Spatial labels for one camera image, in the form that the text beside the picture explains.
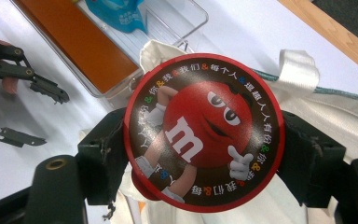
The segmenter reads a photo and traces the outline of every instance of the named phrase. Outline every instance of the red lid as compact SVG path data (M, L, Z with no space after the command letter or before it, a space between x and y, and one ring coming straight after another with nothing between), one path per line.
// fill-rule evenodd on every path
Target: red lid
M187 54L145 75L124 119L135 186L201 213L250 201L282 159L284 127L267 84L224 56Z

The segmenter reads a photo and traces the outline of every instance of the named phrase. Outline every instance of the dark floor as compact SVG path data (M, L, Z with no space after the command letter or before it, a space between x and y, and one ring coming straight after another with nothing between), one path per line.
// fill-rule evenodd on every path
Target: dark floor
M312 3L358 37L358 0L314 0Z

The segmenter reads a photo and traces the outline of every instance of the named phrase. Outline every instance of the cartoon hand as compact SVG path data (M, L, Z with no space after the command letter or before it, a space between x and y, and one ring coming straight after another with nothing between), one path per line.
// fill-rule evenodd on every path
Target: cartoon hand
M166 106L156 103L156 108L150 112L144 112L144 121L152 127L161 125L164 119L165 109Z
M238 180L246 180L249 174L249 163L254 156L251 153L242 156L234 146L228 147L228 154L233 158L233 161L229 164L229 176Z

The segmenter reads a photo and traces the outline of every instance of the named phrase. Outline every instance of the cartoon mouth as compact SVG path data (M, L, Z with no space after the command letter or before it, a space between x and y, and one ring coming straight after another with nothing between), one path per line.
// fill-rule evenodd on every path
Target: cartoon mouth
M213 125L209 120L207 120L208 122L208 125L211 127L211 129L217 133L218 135L220 136L223 136L223 137L228 137L228 135L226 135L222 130L220 130L217 126Z

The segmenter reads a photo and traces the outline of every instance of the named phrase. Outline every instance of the blue object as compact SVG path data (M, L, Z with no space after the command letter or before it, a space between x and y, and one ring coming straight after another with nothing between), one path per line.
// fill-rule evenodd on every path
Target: blue object
M144 0L86 0L89 10L111 27L130 33L140 29L146 33L142 15L138 9Z

